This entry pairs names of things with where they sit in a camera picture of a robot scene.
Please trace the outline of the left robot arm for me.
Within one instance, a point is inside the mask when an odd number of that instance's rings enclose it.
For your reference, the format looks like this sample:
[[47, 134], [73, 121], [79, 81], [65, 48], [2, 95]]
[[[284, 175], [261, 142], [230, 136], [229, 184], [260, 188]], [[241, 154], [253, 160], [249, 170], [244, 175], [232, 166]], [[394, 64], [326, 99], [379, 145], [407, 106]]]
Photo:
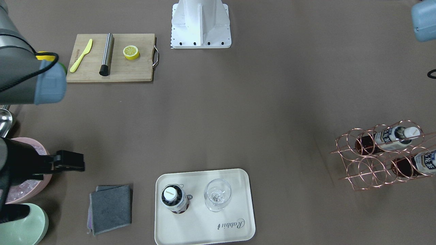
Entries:
[[436, 1], [423, 0], [411, 9], [413, 31], [419, 42], [436, 39]]

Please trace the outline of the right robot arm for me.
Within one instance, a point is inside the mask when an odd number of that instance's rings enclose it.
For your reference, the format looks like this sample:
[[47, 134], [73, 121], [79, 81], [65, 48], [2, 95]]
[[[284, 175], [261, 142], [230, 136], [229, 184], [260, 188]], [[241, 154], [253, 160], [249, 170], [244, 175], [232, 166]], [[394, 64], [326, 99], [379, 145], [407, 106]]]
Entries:
[[[1, 104], [57, 103], [66, 93], [66, 74], [58, 63], [59, 55], [46, 52], [53, 61], [38, 60], [37, 53], [19, 33], [1, 1]], [[31, 209], [24, 204], [6, 204], [9, 190], [26, 180], [42, 180], [45, 174], [85, 170], [84, 156], [59, 150], [40, 155], [33, 146], [1, 137], [1, 223], [27, 217]]]

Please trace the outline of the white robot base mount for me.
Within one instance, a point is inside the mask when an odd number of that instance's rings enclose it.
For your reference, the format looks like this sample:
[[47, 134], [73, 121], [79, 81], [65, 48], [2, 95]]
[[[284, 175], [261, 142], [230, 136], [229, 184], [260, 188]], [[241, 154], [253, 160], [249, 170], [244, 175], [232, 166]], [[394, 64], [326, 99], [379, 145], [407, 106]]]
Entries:
[[221, 0], [179, 0], [172, 6], [170, 48], [230, 48], [229, 7]]

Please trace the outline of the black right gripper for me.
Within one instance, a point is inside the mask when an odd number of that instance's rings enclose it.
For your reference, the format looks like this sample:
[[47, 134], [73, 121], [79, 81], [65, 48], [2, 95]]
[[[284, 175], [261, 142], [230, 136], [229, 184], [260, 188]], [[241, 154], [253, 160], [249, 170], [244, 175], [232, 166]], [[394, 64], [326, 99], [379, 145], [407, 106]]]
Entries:
[[42, 180], [45, 174], [85, 171], [84, 155], [59, 150], [54, 155], [39, 155], [33, 146], [1, 138], [1, 223], [23, 219], [30, 214], [24, 204], [6, 204], [11, 186], [26, 180]]

